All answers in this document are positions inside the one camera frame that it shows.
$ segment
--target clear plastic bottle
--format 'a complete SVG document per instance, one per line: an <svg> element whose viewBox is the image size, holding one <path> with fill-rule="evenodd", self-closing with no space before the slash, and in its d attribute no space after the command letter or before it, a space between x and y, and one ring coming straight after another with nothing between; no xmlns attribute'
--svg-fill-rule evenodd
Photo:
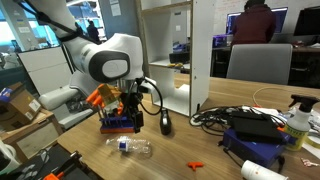
<svg viewBox="0 0 320 180"><path fill-rule="evenodd" d="M106 144L123 152L151 153L151 144L144 139L131 139L128 136L120 136L117 139L108 139Z"/></svg>

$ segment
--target window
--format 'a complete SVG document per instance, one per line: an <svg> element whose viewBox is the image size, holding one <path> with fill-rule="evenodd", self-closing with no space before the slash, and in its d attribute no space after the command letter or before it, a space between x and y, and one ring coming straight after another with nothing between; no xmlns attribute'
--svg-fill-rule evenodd
<svg viewBox="0 0 320 180"><path fill-rule="evenodd" d="M25 5L26 8L32 10L32 8L28 4L26 3L23 3L23 4ZM36 17L33 14L27 11L24 11L24 12L26 14L26 17L29 20L29 24L36 38L46 38L47 42L49 42L53 46L57 46L60 44L56 35L48 25L39 25L39 22L37 21ZM47 46L48 44L41 43L39 45L43 47L43 46Z"/></svg>
<svg viewBox="0 0 320 180"><path fill-rule="evenodd" d="M15 37L0 10L0 46L11 45L11 40L15 40Z"/></svg>

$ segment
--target table surface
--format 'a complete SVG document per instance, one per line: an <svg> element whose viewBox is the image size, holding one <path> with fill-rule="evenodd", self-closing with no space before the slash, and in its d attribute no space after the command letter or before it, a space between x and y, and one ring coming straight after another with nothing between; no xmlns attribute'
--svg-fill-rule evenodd
<svg viewBox="0 0 320 180"><path fill-rule="evenodd" d="M188 83L182 75L176 77L176 86ZM290 95L303 93L320 97L319 89L271 85L238 80L210 78L209 98L202 109L217 106L252 105L252 95L266 108L287 110L291 103ZM156 111L150 97L143 101L150 111ZM217 143L222 137L206 134L201 128L189 125L189 118L169 112L173 130L170 135L161 135L160 116L144 113L144 127L138 134L127 134L132 138L147 139L152 144L152 154L147 157L135 153L122 154L105 142L124 134L100 134L97 114L62 134L58 143L70 153L78 150L84 162L104 179L242 179L240 168L223 152ZM283 175L290 179L317 179L319 168L303 166L300 158L319 163L319 159L305 149L299 152L285 151L286 163ZM204 167L192 171L187 167L191 161L200 161ZM272 170L277 171L274 163Z"/></svg>
<svg viewBox="0 0 320 180"><path fill-rule="evenodd" d="M212 48L214 51L230 51L230 47L217 47ZM292 49L292 52L305 52L305 53L320 53L320 48L312 48L312 47L295 47Z"/></svg>

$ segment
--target blue device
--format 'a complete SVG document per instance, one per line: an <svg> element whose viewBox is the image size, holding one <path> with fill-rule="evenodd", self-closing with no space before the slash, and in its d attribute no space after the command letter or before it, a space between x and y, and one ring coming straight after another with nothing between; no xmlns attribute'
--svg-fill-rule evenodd
<svg viewBox="0 0 320 180"><path fill-rule="evenodd" d="M290 135L281 132L281 135L288 141ZM243 161L250 160L263 167L269 168L285 149L284 144L268 144L242 141L237 138L233 129L228 129L223 135L223 146L241 158Z"/></svg>

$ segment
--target white cabinet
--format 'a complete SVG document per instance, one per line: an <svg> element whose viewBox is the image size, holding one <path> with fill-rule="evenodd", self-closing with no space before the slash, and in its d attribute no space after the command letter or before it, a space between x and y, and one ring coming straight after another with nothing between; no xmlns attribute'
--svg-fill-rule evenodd
<svg viewBox="0 0 320 180"><path fill-rule="evenodd" d="M150 78L157 82L164 107L191 116L208 98L212 49L214 0L191 0L171 3L171 0L139 0L141 39L147 56ZM188 11L190 22L190 85L174 86L174 69L168 68L173 52L172 24L174 13ZM154 104L160 105L155 92Z"/></svg>

